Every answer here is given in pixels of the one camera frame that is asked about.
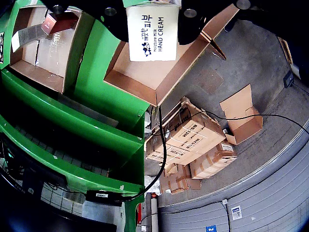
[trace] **black cable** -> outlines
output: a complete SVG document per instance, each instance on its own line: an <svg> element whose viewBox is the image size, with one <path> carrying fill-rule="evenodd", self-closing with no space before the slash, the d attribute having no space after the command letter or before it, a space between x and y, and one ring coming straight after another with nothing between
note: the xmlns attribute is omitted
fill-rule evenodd
<svg viewBox="0 0 309 232"><path fill-rule="evenodd" d="M146 217L144 217L144 218L140 221L140 224L144 221L144 219L149 218L149 217L151 217L151 216L153 216L153 215L156 215L156 214L158 214L158 213L154 213L154 214L147 215Z"/></svg>
<svg viewBox="0 0 309 232"><path fill-rule="evenodd" d="M216 118L224 119L224 120L241 120L241 119L246 119L246 118L253 117L253 116L275 116L275 117L281 117L281 118L287 119L287 120L289 120L289 121L295 123L296 125L298 125L301 129L303 129L303 130L309 135L309 131L307 131L302 125L300 125L299 123L295 122L294 120L292 120L292 119L290 119L290 118L288 118L288 117L281 116L281 115L276 115L276 114L255 114L255 115L250 115L250 116L246 116L246 117L239 117L239 118L224 118L224 117L217 116L216 114L214 114L214 113L212 113L212 112L210 112L210 111L205 111L205 110L203 110L203 111L197 112L196 114L192 115L191 117L193 117L193 116L195 116L195 115L198 115L198 114L200 114L200 113L203 113L203 112L205 112L205 113L207 113L207 114L210 114L210 115L213 115L213 116L215 116Z"/></svg>
<svg viewBox="0 0 309 232"><path fill-rule="evenodd" d="M160 175L163 173L165 163L166 163L166 159L167 159L167 152L166 152L166 144L165 144L165 139L164 139L164 135L163 135L163 128L162 128L161 106L159 106L159 120L160 120L160 133L161 133L161 139L162 139L162 144L163 144L163 163L162 163L161 169L160 169L158 175L154 178L154 180L143 191L141 191L140 193L138 193L135 196L122 197L120 199L121 201L131 201L131 200L143 195L145 192L147 192L148 189L150 189L152 187L152 185L154 185L154 183L159 179Z"/></svg>
<svg viewBox="0 0 309 232"><path fill-rule="evenodd" d="M68 192L68 193L80 193L80 194L86 196L86 194L83 193L83 192L69 191L69 190L66 190L66 189L60 187L59 185L53 185L53 184L47 183L47 182L46 182L46 184L47 184L49 187L51 187L54 191L57 191L58 189L60 189L60 190L62 190L62 191Z"/></svg>
<svg viewBox="0 0 309 232"><path fill-rule="evenodd" d="M223 207L226 211L227 223L228 223L228 232L231 232L231 221L230 221L230 218L228 216L227 206L226 206L226 204L224 205L223 203L222 203L222 205L223 205Z"/></svg>
<svg viewBox="0 0 309 232"><path fill-rule="evenodd" d="M150 129L151 130L153 126L153 109L154 109L154 106L151 107L151 111L150 111Z"/></svg>
<svg viewBox="0 0 309 232"><path fill-rule="evenodd" d="M298 86L297 84L295 84L294 82L292 83L293 86L296 86L297 88L301 89L302 91L304 91L305 93L307 93L309 95L309 93L307 91L305 91L302 87Z"/></svg>

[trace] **concrete floor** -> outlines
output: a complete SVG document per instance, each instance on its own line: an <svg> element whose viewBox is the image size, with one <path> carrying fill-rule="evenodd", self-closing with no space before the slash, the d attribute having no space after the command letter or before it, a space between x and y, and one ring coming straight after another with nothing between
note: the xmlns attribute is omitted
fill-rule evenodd
<svg viewBox="0 0 309 232"><path fill-rule="evenodd" d="M163 115L187 96L195 106L224 117L219 102L250 83L253 104L260 113L280 114L305 123L309 96L295 87L283 89L282 79L289 66L275 35L251 22L238 21L229 33L222 31L216 42L227 61L206 51L163 102ZM226 121L220 124L224 128ZM296 125L284 119L264 117L263 130L235 146L239 155L235 162L202 180L201 190L162 194L159 206L200 197L232 184L272 158L298 131ZM145 161L145 174L156 175L159 168L158 162Z"/></svg>

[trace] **white sticker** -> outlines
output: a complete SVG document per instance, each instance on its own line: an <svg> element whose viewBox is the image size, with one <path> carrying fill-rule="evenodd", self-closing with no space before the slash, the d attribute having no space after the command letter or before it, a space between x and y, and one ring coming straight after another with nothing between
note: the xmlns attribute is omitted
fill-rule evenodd
<svg viewBox="0 0 309 232"><path fill-rule="evenodd" d="M231 145L228 145L228 144L221 144L222 146L222 150L223 151L231 151L231 152L234 152L233 150L233 147Z"/></svg>
<svg viewBox="0 0 309 232"><path fill-rule="evenodd" d="M165 133L165 138L169 138L169 129L166 131L166 133Z"/></svg>
<svg viewBox="0 0 309 232"><path fill-rule="evenodd" d="M242 218L240 205L236 206L234 208L231 208L231 211L232 211L233 220L237 220L237 219Z"/></svg>
<svg viewBox="0 0 309 232"><path fill-rule="evenodd" d="M108 197L108 194L96 193L96 197Z"/></svg>
<svg viewBox="0 0 309 232"><path fill-rule="evenodd" d="M178 14L173 4L127 7L130 60L176 60Z"/></svg>

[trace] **cardboard box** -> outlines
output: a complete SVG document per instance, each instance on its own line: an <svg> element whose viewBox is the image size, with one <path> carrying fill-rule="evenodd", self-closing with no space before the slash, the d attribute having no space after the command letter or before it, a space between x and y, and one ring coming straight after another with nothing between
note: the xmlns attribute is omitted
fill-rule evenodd
<svg viewBox="0 0 309 232"><path fill-rule="evenodd" d="M221 102L220 105L226 118L239 118L259 114L252 104L250 84ZM241 120L228 120L228 125L233 135L226 134L226 138L229 143L237 145L262 129L263 117L252 116Z"/></svg>
<svg viewBox="0 0 309 232"><path fill-rule="evenodd" d="M79 20L74 29L53 34L52 40L41 39L11 50L10 67L29 79L63 93L76 81L86 42L94 18L71 9ZM13 34L18 30L41 24L47 13L45 6L20 8Z"/></svg>
<svg viewBox="0 0 309 232"><path fill-rule="evenodd" d="M167 176L165 172L160 176L161 193L170 189L171 194L182 192L188 189L200 190L200 180L191 178L189 165L177 165L178 172Z"/></svg>
<svg viewBox="0 0 309 232"><path fill-rule="evenodd" d="M194 155L194 153L183 150L178 147L174 147L166 144L167 148L167 160L166 164L182 163L188 156ZM163 144L160 136L153 136L148 140L146 145L147 159L163 162Z"/></svg>
<svg viewBox="0 0 309 232"><path fill-rule="evenodd" d="M193 179L208 178L237 159L234 149L229 143L220 143L190 163Z"/></svg>
<svg viewBox="0 0 309 232"><path fill-rule="evenodd" d="M166 143L196 153L188 163L205 154L225 139L218 123L199 113L196 107L185 104L178 114L167 122Z"/></svg>
<svg viewBox="0 0 309 232"><path fill-rule="evenodd" d="M204 31L213 39L234 17L238 8L233 4L211 19ZM149 104L160 105L209 45L201 35L191 44L177 45L175 61L133 62L129 45L120 42L107 69L104 82L140 98Z"/></svg>
<svg viewBox="0 0 309 232"><path fill-rule="evenodd" d="M42 24L42 30L49 35L71 29L77 20L78 17L73 12L64 12L62 14L49 13Z"/></svg>
<svg viewBox="0 0 309 232"><path fill-rule="evenodd" d="M172 118L166 120L164 133L167 146L167 164L187 165L225 139L220 125L190 103L187 98ZM160 136L147 140L147 158L163 161L163 145Z"/></svg>

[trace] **pallet of boxes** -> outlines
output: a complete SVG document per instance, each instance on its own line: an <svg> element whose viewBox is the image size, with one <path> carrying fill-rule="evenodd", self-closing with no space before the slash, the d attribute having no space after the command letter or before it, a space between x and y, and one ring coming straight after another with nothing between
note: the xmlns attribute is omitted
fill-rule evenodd
<svg viewBox="0 0 309 232"><path fill-rule="evenodd" d="M226 142L219 123L185 97L163 121L167 146L165 171L160 177L161 192L178 193L200 189L208 178L234 161L237 156ZM147 159L163 161L163 144L157 130L146 144Z"/></svg>

